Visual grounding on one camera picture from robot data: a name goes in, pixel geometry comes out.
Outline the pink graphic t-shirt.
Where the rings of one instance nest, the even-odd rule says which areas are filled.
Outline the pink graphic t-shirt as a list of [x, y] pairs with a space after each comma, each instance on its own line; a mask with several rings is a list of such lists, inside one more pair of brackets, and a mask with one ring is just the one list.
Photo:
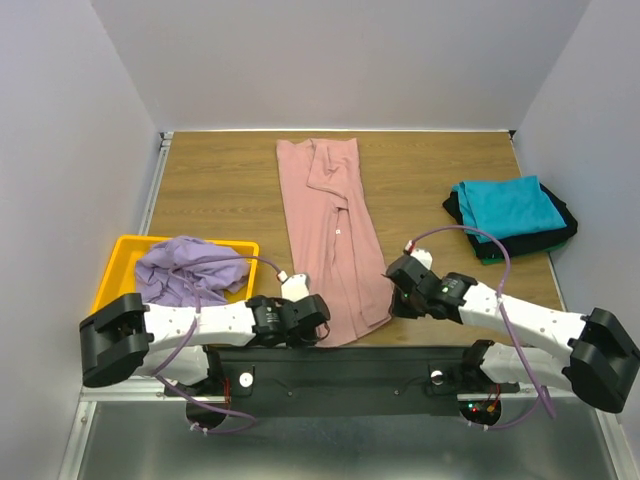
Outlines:
[[280, 140], [276, 157], [293, 266], [331, 319], [320, 346], [352, 343], [387, 323], [393, 295], [365, 202], [358, 143]]

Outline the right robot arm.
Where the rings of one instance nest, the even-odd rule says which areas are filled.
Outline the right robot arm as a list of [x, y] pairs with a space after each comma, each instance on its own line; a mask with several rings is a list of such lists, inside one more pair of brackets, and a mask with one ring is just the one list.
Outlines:
[[639, 348], [618, 318], [595, 308], [564, 312], [500, 294], [460, 273], [438, 277], [424, 250], [388, 266], [394, 301], [408, 316], [481, 327], [509, 336], [485, 343], [476, 360], [494, 384], [529, 383], [573, 392], [591, 407], [619, 413], [639, 372]]

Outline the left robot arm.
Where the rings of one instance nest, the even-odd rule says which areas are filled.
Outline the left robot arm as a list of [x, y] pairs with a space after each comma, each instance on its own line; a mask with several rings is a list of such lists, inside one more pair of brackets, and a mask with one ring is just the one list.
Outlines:
[[146, 304], [139, 293], [124, 294], [79, 325], [82, 383], [103, 388], [132, 376], [160, 375], [194, 385], [209, 375], [209, 345], [313, 345], [319, 341], [316, 329], [329, 320], [317, 294], [295, 301], [256, 296], [200, 308]]

